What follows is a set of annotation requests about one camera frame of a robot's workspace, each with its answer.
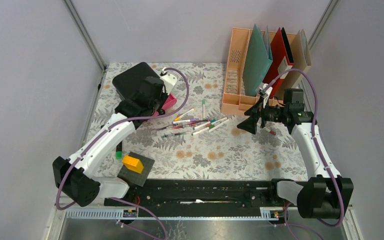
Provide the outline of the red capped white marker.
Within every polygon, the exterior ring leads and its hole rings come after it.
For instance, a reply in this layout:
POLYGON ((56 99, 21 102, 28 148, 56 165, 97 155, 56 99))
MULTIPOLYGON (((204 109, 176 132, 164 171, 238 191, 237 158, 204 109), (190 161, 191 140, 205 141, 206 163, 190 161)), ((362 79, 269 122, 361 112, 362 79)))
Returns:
POLYGON ((265 130, 266 132, 270 133, 271 135, 274 135, 274 136, 277 135, 277 133, 275 131, 273 131, 273 130, 267 128, 267 127, 264 127, 263 130, 265 130))

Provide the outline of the black pink drawer box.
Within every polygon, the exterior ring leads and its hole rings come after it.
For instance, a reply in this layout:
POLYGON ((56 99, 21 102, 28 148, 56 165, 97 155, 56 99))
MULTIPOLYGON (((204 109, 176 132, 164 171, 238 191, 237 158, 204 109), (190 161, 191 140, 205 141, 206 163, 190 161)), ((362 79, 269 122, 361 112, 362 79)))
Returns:
POLYGON ((118 113, 127 117, 157 116, 164 114, 177 103, 177 99, 170 93, 163 106, 154 114, 140 107, 136 103, 136 92, 147 77, 160 78, 160 74, 157 74, 146 62, 140 62, 113 78, 112 84, 122 99, 116 108, 118 113))

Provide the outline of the teal folder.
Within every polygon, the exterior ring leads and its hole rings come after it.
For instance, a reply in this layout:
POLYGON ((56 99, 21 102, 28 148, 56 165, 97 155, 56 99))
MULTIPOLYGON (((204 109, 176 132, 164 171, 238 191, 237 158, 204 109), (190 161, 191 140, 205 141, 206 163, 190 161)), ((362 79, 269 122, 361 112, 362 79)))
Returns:
POLYGON ((263 82, 272 62, 269 34, 268 32, 262 33, 255 24, 249 38, 242 74, 246 96, 256 96, 259 85, 263 82))

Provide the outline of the red folder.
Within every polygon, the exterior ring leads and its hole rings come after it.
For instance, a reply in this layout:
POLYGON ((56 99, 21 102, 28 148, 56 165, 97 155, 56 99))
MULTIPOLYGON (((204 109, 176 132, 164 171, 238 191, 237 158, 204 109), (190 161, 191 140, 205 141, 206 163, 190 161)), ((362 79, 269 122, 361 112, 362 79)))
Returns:
POLYGON ((289 70, 294 65, 294 58, 285 28, 279 28, 270 42, 272 64, 267 71, 263 83, 269 84, 275 77, 289 70))

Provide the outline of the beige folder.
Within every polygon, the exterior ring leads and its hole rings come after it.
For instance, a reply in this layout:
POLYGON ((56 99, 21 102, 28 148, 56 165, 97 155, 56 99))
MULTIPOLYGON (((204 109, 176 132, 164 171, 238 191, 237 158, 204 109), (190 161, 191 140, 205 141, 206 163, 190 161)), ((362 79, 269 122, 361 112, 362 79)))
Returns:
MULTIPOLYGON (((307 73, 312 67, 312 57, 304 29, 298 31, 294 39, 289 42, 289 46, 293 57, 293 64, 291 68, 299 69, 304 73, 307 73)), ((301 75, 298 71, 288 72, 274 96, 280 100, 283 100, 285 89, 298 88, 299 83, 303 79, 304 76, 301 75)))

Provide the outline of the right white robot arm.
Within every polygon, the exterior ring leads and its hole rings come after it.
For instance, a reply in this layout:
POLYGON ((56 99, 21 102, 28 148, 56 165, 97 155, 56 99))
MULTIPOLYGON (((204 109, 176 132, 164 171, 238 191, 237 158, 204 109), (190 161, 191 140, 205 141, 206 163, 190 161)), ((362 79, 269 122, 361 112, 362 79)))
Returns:
POLYGON ((264 128, 269 122, 282 123, 298 146, 308 180, 274 180, 274 188, 266 193, 267 201, 273 206, 288 201, 297 207, 302 218, 342 220, 354 184, 341 176, 318 141, 320 131, 314 113, 305 110, 303 90, 287 88, 283 103, 276 106, 269 104, 271 90, 259 90, 259 100, 244 113, 247 119, 237 128, 254 135, 257 128, 264 128))

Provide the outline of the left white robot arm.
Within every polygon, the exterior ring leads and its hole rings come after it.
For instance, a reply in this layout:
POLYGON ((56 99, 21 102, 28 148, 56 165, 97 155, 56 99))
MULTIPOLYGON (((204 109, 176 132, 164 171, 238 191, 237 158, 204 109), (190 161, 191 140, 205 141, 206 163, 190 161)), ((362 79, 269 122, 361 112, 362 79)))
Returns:
POLYGON ((109 120, 84 146, 67 159, 59 156, 52 164, 55 185, 58 188, 55 205, 64 210, 71 204, 61 206, 64 193, 73 203, 85 207, 96 198, 116 198, 128 206, 135 200, 135 192, 118 177, 95 177, 95 172, 111 151, 128 135, 153 117, 169 95, 163 77, 146 77, 129 98, 122 100, 109 120))

